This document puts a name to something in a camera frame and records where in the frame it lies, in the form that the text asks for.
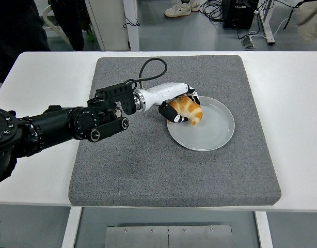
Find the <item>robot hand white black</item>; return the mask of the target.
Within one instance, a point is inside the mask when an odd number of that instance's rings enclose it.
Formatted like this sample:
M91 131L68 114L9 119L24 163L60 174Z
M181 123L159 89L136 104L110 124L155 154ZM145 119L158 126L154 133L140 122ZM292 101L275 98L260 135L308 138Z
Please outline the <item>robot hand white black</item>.
M148 90L137 90L140 104L137 111L147 111L158 105L159 113L167 120L178 123L190 120L196 125L203 116L196 91L185 83L164 83Z

